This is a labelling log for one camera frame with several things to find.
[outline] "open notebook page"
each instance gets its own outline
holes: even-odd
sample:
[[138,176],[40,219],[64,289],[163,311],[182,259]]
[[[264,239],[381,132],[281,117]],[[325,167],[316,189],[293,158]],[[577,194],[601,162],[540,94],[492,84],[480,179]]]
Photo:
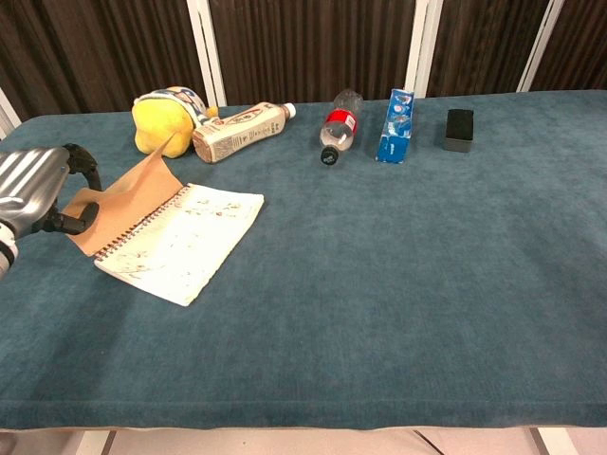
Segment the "open notebook page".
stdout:
[[110,275],[187,306],[252,225],[262,194],[190,184],[95,265]]

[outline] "robotic arm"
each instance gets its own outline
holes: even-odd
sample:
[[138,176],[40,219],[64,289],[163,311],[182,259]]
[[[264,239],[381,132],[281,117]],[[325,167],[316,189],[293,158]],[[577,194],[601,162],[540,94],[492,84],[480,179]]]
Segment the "robotic arm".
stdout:
[[17,258],[16,240],[39,230],[76,235],[95,221],[95,203],[80,218],[57,209],[69,173],[82,173],[91,190],[101,191],[97,161],[79,145],[0,154],[0,280]]

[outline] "red bottle label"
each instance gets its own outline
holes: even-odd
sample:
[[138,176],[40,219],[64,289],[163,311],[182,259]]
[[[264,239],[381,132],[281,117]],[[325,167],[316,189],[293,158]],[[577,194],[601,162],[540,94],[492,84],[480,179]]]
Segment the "red bottle label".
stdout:
[[329,121],[340,121],[341,123],[345,123],[350,127],[352,133],[357,133],[357,128],[359,123],[357,122],[357,118],[350,111],[346,111],[345,109],[336,109],[329,114],[329,117],[324,121],[328,123]]

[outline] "black bottle cap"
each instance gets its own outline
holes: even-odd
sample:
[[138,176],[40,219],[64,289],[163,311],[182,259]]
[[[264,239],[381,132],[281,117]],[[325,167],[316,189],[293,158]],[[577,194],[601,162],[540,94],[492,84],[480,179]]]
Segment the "black bottle cap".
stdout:
[[322,149],[321,161],[327,166],[333,166],[339,157],[340,154],[335,147],[331,147],[329,145],[328,147]]

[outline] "spiral notebook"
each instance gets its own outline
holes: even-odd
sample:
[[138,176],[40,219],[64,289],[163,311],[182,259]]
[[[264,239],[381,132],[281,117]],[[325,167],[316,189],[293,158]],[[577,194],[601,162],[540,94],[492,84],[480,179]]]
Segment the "spiral notebook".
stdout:
[[97,202],[93,226],[70,239],[102,271],[188,306],[250,228],[264,196],[183,186],[161,152],[106,191],[81,189],[64,213],[78,216]]

